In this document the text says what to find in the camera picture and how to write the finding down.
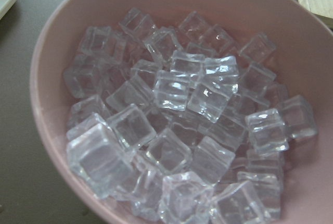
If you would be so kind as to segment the pink bowl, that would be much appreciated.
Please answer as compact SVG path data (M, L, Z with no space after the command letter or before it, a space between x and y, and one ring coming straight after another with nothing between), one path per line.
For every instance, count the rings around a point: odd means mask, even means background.
M293 144L286 154L281 223L332 223L332 32L293 0L65 0L45 24L33 53L30 95L44 147L66 183L108 223L143 223L128 204L97 200L74 176L65 156L65 121L74 98L62 71L90 25L112 25L137 7L159 26L178 24L195 10L244 41L265 32L277 45L268 66L290 95L312 105L314 141Z

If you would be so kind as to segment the clear ice cubes pile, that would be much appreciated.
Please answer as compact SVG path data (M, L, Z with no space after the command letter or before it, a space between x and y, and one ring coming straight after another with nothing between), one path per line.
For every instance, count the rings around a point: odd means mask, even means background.
M63 72L70 170L148 221L278 220L284 152L317 127L263 66L275 49L262 32L239 47L195 11L177 27L137 8L87 27Z

